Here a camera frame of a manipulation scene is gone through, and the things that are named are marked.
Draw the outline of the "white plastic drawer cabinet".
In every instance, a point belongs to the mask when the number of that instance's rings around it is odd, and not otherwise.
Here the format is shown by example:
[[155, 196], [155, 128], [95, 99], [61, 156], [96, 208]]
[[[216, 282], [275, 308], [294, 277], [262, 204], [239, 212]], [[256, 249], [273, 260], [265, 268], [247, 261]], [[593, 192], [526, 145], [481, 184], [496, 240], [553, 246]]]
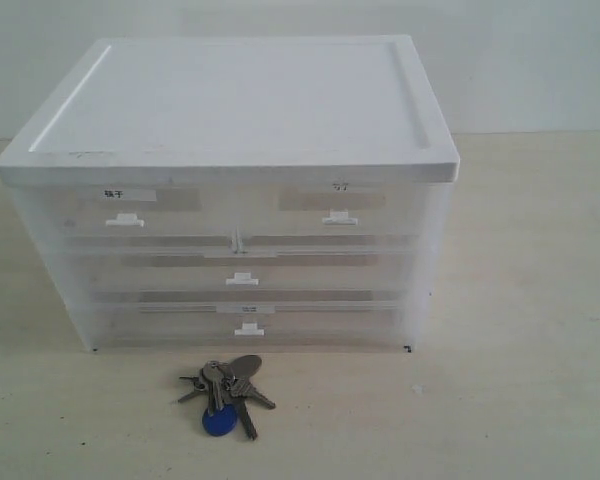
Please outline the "white plastic drawer cabinet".
[[[459, 167], [406, 35], [103, 39], [0, 154], [0, 178], [73, 325], [72, 308], [111, 303], [78, 279], [77, 256], [394, 252], [414, 255], [396, 297], [420, 311], [421, 330]], [[261, 184], [400, 182], [429, 185], [429, 206], [420, 234], [387, 244], [246, 249], [237, 231], [229, 248], [84, 247], [50, 217], [60, 192], [89, 187], [218, 186], [238, 204]]]

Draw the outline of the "middle wide clear drawer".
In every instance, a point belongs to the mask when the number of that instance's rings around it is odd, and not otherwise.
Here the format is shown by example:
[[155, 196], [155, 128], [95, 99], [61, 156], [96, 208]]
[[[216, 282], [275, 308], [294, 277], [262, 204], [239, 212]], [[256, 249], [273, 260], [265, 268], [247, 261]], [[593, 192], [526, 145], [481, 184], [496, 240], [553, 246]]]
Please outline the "middle wide clear drawer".
[[412, 253], [77, 256], [78, 279], [98, 302], [388, 300], [406, 289]]

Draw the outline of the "bottom wide clear drawer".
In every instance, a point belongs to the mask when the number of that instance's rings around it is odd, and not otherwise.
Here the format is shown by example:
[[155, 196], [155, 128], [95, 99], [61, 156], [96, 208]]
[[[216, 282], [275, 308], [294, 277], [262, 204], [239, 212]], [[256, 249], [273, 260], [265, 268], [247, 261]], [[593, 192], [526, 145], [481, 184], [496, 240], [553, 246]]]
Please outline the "bottom wide clear drawer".
[[237, 348], [415, 345], [421, 313], [392, 292], [290, 291], [253, 300], [140, 302], [74, 307], [71, 319], [89, 350], [113, 347]]

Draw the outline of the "key bunch with blue tag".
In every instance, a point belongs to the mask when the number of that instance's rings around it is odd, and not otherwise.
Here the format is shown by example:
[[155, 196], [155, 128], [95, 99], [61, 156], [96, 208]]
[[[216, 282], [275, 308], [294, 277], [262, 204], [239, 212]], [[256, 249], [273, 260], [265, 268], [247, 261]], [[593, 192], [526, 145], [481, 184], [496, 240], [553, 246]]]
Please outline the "key bunch with blue tag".
[[176, 400], [178, 404], [194, 398], [207, 398], [207, 407], [202, 414], [202, 426], [213, 437], [231, 433], [237, 423], [242, 425], [249, 440], [258, 438], [258, 431], [247, 408], [247, 401], [258, 402], [273, 410], [276, 404], [261, 393], [252, 383], [259, 372], [262, 358], [248, 354], [231, 361], [210, 360], [199, 370], [197, 376], [181, 376], [188, 381], [192, 390]]

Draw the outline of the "wide clear drawer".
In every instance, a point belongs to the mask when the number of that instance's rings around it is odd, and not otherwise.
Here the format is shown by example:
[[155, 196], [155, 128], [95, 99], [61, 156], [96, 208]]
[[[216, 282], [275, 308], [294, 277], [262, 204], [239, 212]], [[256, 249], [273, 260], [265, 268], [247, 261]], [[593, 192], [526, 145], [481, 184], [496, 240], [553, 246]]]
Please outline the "wide clear drawer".
[[406, 289], [412, 253], [77, 256], [78, 279], [98, 302], [388, 300]]
[[415, 345], [421, 313], [392, 292], [290, 291], [253, 300], [140, 302], [74, 307], [71, 319], [89, 350], [113, 347], [237, 348]]

